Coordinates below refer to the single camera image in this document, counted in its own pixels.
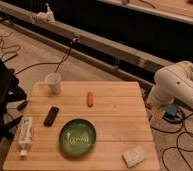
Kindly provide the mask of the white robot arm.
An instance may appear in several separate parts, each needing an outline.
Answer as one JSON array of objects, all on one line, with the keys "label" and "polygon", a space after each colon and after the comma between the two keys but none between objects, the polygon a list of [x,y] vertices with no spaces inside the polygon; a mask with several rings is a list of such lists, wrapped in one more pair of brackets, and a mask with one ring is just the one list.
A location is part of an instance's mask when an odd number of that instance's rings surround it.
[{"label": "white robot arm", "polygon": [[159,69],[154,75],[147,102],[153,107],[167,107],[174,99],[193,109],[193,63],[177,62]]}]

